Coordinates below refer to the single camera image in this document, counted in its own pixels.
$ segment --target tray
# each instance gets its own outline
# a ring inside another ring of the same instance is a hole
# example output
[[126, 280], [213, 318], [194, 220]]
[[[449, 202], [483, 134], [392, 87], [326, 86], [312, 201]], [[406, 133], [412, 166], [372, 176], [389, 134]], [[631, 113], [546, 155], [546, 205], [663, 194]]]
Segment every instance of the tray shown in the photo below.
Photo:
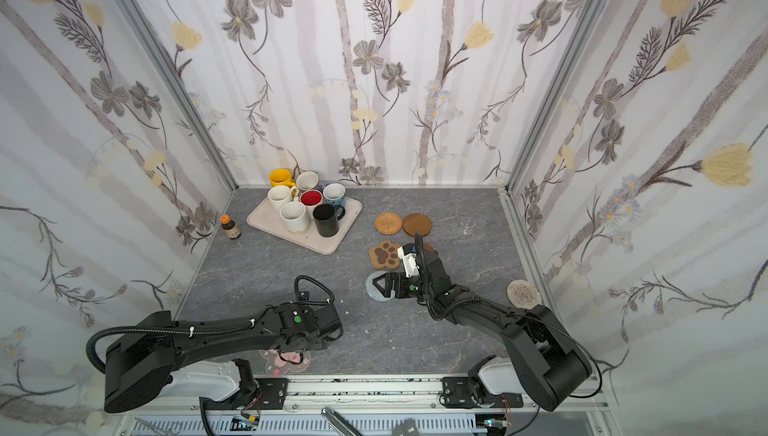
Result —
[[306, 231], [300, 234], [288, 232], [288, 230], [283, 227], [283, 220], [280, 219], [280, 215], [277, 214], [277, 211], [275, 211], [272, 204], [270, 204], [269, 198], [264, 198], [264, 200], [259, 203], [259, 205], [248, 215], [246, 222], [256, 229], [260, 229], [277, 236], [278, 238], [283, 238], [286, 241], [294, 242], [299, 246], [312, 249], [322, 255], [328, 256], [339, 247], [341, 240], [344, 239], [344, 236], [350, 227], [352, 227], [352, 223], [357, 219], [361, 210], [362, 203], [357, 199], [352, 199], [348, 196], [346, 198], [346, 214], [344, 214], [344, 217], [339, 221], [339, 232], [331, 238], [323, 238], [317, 232], [314, 219], [310, 220], [310, 227]]

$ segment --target blue patterned mug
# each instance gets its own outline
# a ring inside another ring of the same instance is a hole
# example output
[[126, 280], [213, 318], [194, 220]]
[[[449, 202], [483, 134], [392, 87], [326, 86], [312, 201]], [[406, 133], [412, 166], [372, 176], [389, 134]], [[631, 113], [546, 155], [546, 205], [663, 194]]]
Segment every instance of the blue patterned mug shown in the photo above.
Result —
[[344, 208], [339, 219], [343, 218], [346, 212], [346, 188], [338, 182], [334, 182], [322, 190], [322, 195], [325, 196], [328, 204], [337, 208]]

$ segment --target mug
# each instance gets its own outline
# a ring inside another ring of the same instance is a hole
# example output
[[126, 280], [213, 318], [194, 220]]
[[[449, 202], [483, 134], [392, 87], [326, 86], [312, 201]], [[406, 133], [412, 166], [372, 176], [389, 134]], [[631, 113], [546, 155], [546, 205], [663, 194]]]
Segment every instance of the mug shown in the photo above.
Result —
[[288, 232], [299, 234], [310, 227], [310, 217], [306, 213], [306, 206], [299, 201], [291, 201], [280, 210], [280, 218]]
[[334, 182], [333, 184], [328, 184], [323, 189], [322, 195], [326, 197], [328, 204], [337, 208], [345, 208], [339, 219], [343, 218], [346, 213], [346, 188], [338, 182]]
[[270, 172], [270, 183], [272, 183], [272, 187], [277, 185], [296, 185], [293, 179], [290, 178], [290, 171], [288, 169], [275, 169], [273, 172]]
[[266, 193], [266, 197], [270, 199], [270, 203], [275, 211], [280, 212], [284, 205], [291, 201], [298, 201], [299, 188], [294, 186], [276, 185], [269, 192]]
[[305, 192], [301, 195], [299, 200], [306, 206], [306, 213], [310, 215], [310, 219], [312, 219], [312, 211], [314, 211], [317, 206], [326, 202], [326, 199], [322, 197], [322, 192], [316, 189]]
[[320, 182], [320, 176], [316, 172], [305, 171], [299, 174], [296, 178], [296, 185], [303, 192], [310, 191], [317, 188], [317, 183]]
[[314, 210], [315, 226], [323, 238], [330, 238], [339, 232], [339, 219], [344, 217], [345, 209], [330, 204], [318, 205]]

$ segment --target black mug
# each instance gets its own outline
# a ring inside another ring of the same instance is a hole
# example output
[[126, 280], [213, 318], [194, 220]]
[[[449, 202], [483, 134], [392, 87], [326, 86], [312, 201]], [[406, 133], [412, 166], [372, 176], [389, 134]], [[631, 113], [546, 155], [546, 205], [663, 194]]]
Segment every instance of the black mug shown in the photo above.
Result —
[[343, 206], [335, 207], [330, 204], [321, 204], [312, 211], [312, 216], [315, 218], [315, 225], [317, 226], [317, 232], [323, 238], [330, 238], [335, 236], [339, 232], [339, 219], [344, 217]]

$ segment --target red mug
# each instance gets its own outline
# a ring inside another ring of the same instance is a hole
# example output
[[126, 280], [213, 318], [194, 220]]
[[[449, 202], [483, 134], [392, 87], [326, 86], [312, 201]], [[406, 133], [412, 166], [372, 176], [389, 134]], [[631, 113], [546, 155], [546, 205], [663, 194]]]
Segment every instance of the red mug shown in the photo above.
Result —
[[299, 200], [306, 206], [306, 212], [310, 215], [310, 219], [314, 219], [312, 217], [312, 212], [315, 210], [315, 208], [322, 203], [326, 201], [325, 197], [322, 195], [322, 192], [318, 191], [317, 189], [311, 189], [304, 194], [301, 195]]

